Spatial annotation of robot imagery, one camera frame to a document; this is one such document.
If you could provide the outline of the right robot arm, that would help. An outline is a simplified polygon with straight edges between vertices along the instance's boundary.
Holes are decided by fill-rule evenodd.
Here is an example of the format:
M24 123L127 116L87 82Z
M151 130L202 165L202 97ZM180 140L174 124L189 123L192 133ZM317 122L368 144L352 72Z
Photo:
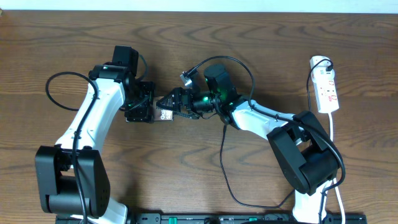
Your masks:
M327 192L339 186L334 178L345 168L341 154L315 115L309 111L278 113L238 94L222 64L205 69L207 91L196 86L193 78L197 73L195 68L182 73L185 87L174 88L156 103L157 107L191 119L214 112L224 125L264 138L294 188L294 219L323 223Z

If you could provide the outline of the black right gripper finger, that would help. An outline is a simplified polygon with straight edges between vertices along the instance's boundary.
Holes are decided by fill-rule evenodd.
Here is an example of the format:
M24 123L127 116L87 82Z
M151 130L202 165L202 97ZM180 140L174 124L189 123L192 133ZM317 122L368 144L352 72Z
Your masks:
M188 119L200 119L201 118L200 115L198 115L196 113L192 113L191 111L189 111L188 113L183 113L180 111L173 111L173 114L177 115L177 116L184 117L184 118L188 118Z
M168 95L159 99L156 106L163 110L181 111L183 88L174 88Z

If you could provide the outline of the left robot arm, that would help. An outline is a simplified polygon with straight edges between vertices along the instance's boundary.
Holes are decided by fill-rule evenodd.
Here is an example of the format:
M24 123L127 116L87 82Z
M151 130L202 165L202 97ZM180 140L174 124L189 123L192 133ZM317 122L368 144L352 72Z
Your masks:
M71 125L53 146L35 155L39 199L58 223L134 223L127 205L111 198L101 152L117 112L127 122L153 123L155 85L137 76L143 57L117 45L113 58L82 78L88 91Z

